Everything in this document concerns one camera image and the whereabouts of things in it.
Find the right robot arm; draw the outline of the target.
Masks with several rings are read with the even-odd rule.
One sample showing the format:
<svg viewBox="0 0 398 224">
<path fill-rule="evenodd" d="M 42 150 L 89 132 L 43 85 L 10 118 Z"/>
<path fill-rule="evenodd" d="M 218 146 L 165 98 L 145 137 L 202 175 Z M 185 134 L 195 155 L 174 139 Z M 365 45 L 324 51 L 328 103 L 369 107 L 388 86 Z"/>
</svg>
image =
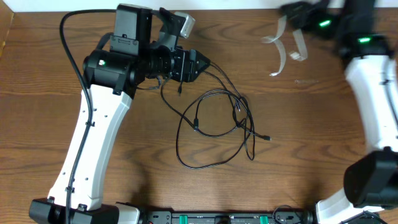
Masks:
<svg viewBox="0 0 398 224">
<path fill-rule="evenodd" d="M 346 0 L 339 14 L 328 1 L 297 1 L 280 12 L 290 25 L 334 40 L 361 115 L 366 155 L 349 166 L 343 188 L 305 212 L 302 223 L 380 223 L 378 213 L 397 207 L 397 63 L 375 33 L 375 0 Z"/>
</svg>

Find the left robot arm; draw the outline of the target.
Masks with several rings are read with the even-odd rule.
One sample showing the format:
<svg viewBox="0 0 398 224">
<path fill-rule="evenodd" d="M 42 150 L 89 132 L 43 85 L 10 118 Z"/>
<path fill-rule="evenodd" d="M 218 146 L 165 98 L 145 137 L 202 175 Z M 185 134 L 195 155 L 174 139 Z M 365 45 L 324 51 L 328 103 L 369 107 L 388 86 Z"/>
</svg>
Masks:
<svg viewBox="0 0 398 224">
<path fill-rule="evenodd" d="M 32 201 L 37 223 L 139 223 L 127 203 L 105 205 L 106 169 L 120 125 L 148 78 L 193 82 L 210 65 L 197 50 L 178 46 L 195 24 L 184 12 L 120 4 L 115 25 L 76 70 L 81 106 L 65 162 L 49 194 Z"/>
</svg>

